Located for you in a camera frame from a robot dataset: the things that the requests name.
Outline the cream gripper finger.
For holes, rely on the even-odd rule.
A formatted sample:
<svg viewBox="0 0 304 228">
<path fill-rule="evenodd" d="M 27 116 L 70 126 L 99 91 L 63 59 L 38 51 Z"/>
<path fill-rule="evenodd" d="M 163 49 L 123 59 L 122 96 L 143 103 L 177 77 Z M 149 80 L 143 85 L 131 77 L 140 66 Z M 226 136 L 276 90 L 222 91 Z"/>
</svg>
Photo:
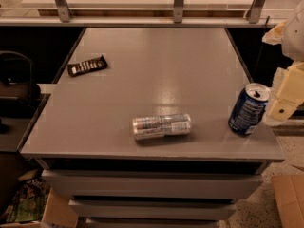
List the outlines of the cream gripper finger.
<svg viewBox="0 0 304 228">
<path fill-rule="evenodd" d="M 262 37 L 262 42 L 273 46 L 281 44 L 285 26 L 285 21 L 282 21 L 277 24 L 274 28 L 264 34 L 264 36 Z"/>
<path fill-rule="evenodd" d="M 285 123 L 304 103 L 304 63 L 279 67 L 274 75 L 271 97 L 266 106 L 266 123 Z"/>
</svg>

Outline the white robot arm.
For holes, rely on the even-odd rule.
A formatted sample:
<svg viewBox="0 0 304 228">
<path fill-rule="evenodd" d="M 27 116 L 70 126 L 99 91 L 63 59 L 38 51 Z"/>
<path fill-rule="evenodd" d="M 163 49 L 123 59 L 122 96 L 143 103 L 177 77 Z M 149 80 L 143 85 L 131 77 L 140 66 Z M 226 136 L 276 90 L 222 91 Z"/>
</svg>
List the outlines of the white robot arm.
<svg viewBox="0 0 304 228">
<path fill-rule="evenodd" d="M 263 122 L 270 126 L 285 123 L 304 103 L 304 1 L 289 17 L 262 37 L 269 45 L 281 44 L 282 54 L 293 60 L 286 69 L 279 67 L 274 75 L 271 97 Z"/>
</svg>

